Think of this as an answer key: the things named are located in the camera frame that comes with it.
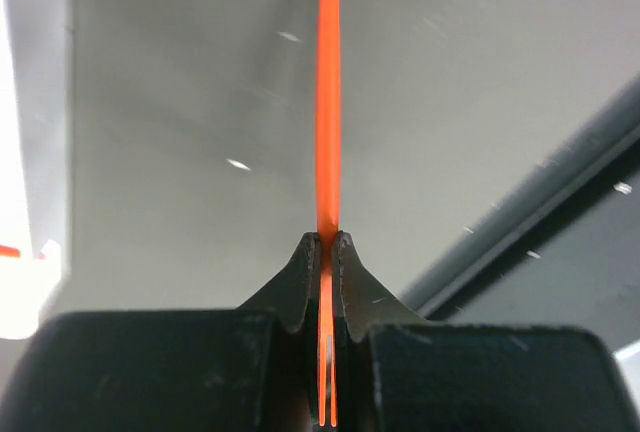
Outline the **orange plastic fork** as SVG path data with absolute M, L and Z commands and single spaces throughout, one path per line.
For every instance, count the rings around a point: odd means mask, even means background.
M 331 248 L 339 230 L 341 198 L 340 0 L 318 0 L 316 113 L 316 223 L 321 242 L 317 391 L 321 426 L 338 425 Z

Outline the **white divided utensil tray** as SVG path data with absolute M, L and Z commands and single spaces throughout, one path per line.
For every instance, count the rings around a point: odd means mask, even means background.
M 1 336 L 35 333 L 67 276 L 69 0 L 1 0 Z

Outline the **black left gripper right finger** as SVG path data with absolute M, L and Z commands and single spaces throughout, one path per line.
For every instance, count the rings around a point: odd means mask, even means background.
M 627 431 L 631 397 L 602 341 L 576 327 L 436 323 L 331 249 L 342 431 Z

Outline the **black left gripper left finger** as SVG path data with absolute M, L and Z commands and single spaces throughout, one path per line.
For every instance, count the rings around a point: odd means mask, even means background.
M 309 431 L 320 241 L 234 309 L 78 311 L 32 337 L 5 431 Z

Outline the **orange plastic knife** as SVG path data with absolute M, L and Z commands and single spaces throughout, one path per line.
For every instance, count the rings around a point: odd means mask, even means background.
M 9 247 L 5 245 L 0 246 L 0 256 L 1 257 L 9 257 L 9 258 L 20 258 L 21 252 L 19 249 L 14 247 Z

